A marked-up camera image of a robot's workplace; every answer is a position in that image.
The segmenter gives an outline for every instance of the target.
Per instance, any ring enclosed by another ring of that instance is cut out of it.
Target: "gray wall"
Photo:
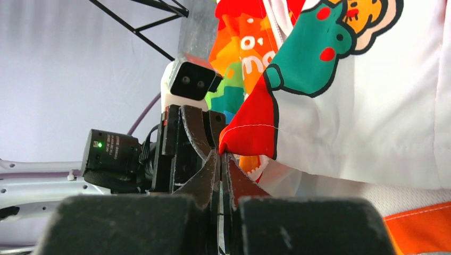
[[[135,27],[171,15],[101,2]],[[180,22],[144,34],[176,56]],[[89,129],[128,131],[168,62],[88,0],[0,0],[0,158],[81,160]],[[159,111],[138,127],[141,141]]]

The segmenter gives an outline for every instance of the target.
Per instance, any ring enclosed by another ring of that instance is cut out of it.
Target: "red fabric corner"
[[[263,76],[237,115],[221,132],[220,153],[275,157],[274,106]]]

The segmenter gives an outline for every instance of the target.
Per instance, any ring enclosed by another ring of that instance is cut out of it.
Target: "white zipper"
[[[287,37],[293,30],[293,24],[288,13],[288,4],[286,0],[262,0],[265,6],[266,15],[274,34],[277,48],[280,49]]]

